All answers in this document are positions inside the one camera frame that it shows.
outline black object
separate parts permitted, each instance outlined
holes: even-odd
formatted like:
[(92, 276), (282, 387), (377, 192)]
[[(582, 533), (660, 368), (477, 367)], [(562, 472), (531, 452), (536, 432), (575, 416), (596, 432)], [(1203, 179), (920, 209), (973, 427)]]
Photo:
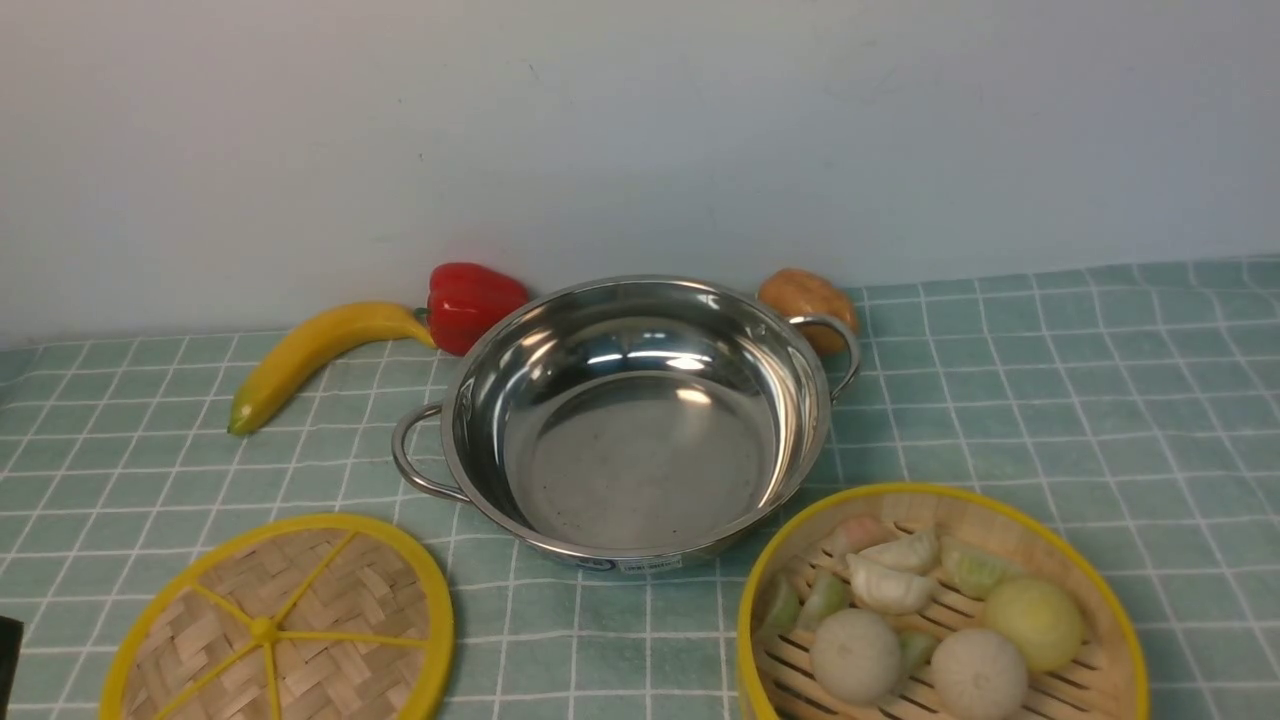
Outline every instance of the black object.
[(18, 671), (18, 648), (22, 646), (22, 623), (0, 616), (0, 720), (8, 715), (9, 692)]

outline table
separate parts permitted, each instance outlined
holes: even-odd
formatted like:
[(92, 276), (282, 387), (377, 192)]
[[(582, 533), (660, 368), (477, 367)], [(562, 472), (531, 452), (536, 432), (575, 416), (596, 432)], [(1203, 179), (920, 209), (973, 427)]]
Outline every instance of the table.
[[(169, 578), (273, 519), (340, 510), (396, 523), (448, 571), (443, 717), (736, 717), (737, 603), (772, 530), (901, 478), (1006, 501), (1089, 557), (1138, 626), (1155, 717), (1274, 714), (1280, 256), (850, 292), (864, 373), (786, 511), (717, 564), (623, 580), (399, 480), (392, 424), (457, 368), (412, 341), (333, 363), (244, 441), (224, 432), (230, 395), (280, 333), (0, 354), (0, 615), (28, 623), (13, 716), (95, 716), (114, 648)], [(413, 455), (445, 477), (438, 428)]]

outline pot handle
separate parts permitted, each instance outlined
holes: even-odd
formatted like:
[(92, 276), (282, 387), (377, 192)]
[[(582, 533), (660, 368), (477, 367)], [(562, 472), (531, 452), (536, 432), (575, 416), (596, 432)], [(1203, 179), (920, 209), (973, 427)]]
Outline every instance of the pot handle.
[(840, 378), (840, 382), (836, 383), (836, 387), (831, 391), (831, 401), (835, 402), (836, 398), (840, 397), (840, 393), (845, 392), (845, 388), (849, 387), (849, 383), (854, 382), (854, 378), (858, 377), (858, 372), (863, 366), (863, 351), (858, 347), (858, 337), (854, 334), (854, 331), (849, 329), (849, 325), (841, 323), (831, 315), (796, 315), (795, 318), (787, 318), (787, 322), (797, 327), (827, 327), (836, 331), (840, 340), (845, 341), (845, 345), (849, 347), (849, 369), (845, 370), (845, 377)]
[(424, 475), (408, 459), (408, 432), (422, 420), (439, 415), (443, 407), (443, 402), (431, 402), (401, 418), (401, 421), (396, 424), (396, 429), (392, 432), (392, 460), (396, 461), (396, 469), (401, 471), (404, 482), (416, 489), (434, 497), (443, 497), (444, 500), (471, 502), (471, 498), (461, 489), (438, 483)]

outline white wall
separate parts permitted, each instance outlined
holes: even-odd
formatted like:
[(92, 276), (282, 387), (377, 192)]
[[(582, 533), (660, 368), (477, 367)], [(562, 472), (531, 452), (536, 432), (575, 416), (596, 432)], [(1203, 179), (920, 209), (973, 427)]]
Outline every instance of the white wall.
[(6, 0), (0, 343), (1280, 247), (1276, 0)]

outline stainless steel pot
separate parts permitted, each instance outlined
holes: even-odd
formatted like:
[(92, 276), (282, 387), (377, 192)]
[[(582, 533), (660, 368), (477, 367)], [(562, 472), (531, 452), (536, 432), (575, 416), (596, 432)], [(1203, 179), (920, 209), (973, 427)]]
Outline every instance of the stainless steel pot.
[[(850, 350), (835, 318), (782, 319), (710, 283), (621, 277), (541, 297), (490, 329), (444, 402), (396, 427), (392, 455), (415, 488), (471, 502), (552, 557), (590, 570), (669, 570), (713, 557), (778, 509), (822, 450), (831, 400), (796, 325)], [(457, 486), (408, 457), (440, 415)]]

